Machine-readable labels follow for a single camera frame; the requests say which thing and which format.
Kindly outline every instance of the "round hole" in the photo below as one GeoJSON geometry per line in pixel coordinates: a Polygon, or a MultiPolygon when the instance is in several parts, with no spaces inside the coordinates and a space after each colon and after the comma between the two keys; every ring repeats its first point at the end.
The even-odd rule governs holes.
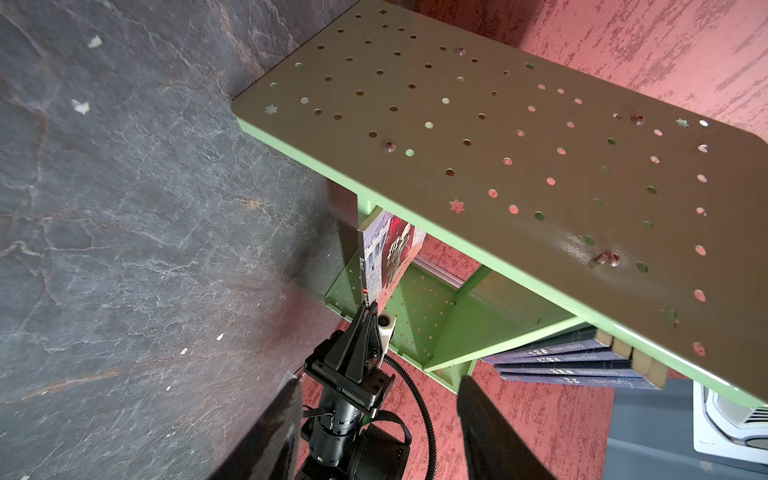
{"type": "Polygon", "coordinates": [[[707,349],[704,348],[704,345],[702,345],[701,342],[694,342],[694,352],[698,356],[705,356],[707,354],[707,349]]]}

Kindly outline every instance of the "black cable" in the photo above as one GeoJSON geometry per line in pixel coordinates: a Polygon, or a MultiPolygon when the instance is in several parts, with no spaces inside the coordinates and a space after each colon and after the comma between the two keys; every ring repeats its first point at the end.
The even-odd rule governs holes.
{"type": "Polygon", "coordinates": [[[435,473],[437,472],[437,442],[435,441],[435,430],[432,427],[432,420],[429,418],[427,405],[424,403],[422,394],[419,393],[419,389],[416,388],[416,384],[411,380],[411,377],[406,370],[389,355],[384,357],[384,362],[395,369],[402,379],[406,381],[406,385],[411,389],[413,398],[415,398],[416,403],[419,404],[419,410],[422,411],[422,417],[424,417],[424,426],[427,429],[427,443],[429,443],[429,463],[427,464],[427,476],[425,477],[425,480],[435,480],[435,473]]]}

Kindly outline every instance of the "screw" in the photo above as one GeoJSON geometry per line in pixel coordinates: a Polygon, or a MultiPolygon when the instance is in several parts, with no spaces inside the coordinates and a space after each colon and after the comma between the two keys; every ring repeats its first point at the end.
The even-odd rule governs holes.
{"type": "Polygon", "coordinates": [[[611,266],[617,266],[619,263],[621,263],[621,257],[619,257],[618,253],[605,252],[596,256],[593,261],[598,265],[609,263],[611,266]]]}

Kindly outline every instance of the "book spine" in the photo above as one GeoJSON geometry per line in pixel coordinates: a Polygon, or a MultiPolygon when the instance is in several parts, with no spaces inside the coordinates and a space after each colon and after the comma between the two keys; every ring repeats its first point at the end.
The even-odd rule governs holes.
{"type": "Polygon", "coordinates": [[[610,349],[600,352],[580,352],[565,353],[561,355],[529,356],[522,359],[515,359],[514,362],[506,363],[551,363],[551,362],[601,362],[605,360],[622,360],[622,358],[613,353],[610,349]]]}
{"type": "Polygon", "coordinates": [[[642,377],[635,372],[629,362],[615,362],[619,365],[612,366],[614,362],[558,362],[555,365],[541,365],[537,363],[508,363],[496,366],[499,372],[517,373],[524,375],[571,375],[571,376],[623,376],[642,377]]]}
{"type": "Polygon", "coordinates": [[[509,382],[554,383],[556,385],[602,386],[619,389],[658,390],[645,378],[637,377],[603,377],[603,376],[548,376],[548,375],[516,375],[502,373],[502,378],[509,382]]]}
{"type": "Polygon", "coordinates": [[[360,245],[360,292],[362,292],[362,301],[365,302],[366,305],[369,305],[369,299],[368,299],[368,276],[366,275],[366,249],[365,249],[365,238],[363,236],[363,232],[358,230],[357,231],[357,242],[358,245],[360,245]]]}
{"type": "Polygon", "coordinates": [[[554,355],[555,353],[578,352],[581,350],[599,349],[605,347],[596,339],[581,340],[578,342],[561,343],[559,345],[543,346],[534,349],[515,350],[496,353],[487,356],[484,360],[488,363],[512,363],[515,359],[524,359],[531,356],[554,355]]]}

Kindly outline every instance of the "red book cover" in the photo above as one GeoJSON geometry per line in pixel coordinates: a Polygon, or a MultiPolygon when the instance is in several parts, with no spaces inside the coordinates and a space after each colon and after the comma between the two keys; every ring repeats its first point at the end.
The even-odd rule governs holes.
{"type": "Polygon", "coordinates": [[[377,207],[358,236],[362,291],[369,303],[378,302],[380,312],[424,244],[425,233],[377,207]]]}

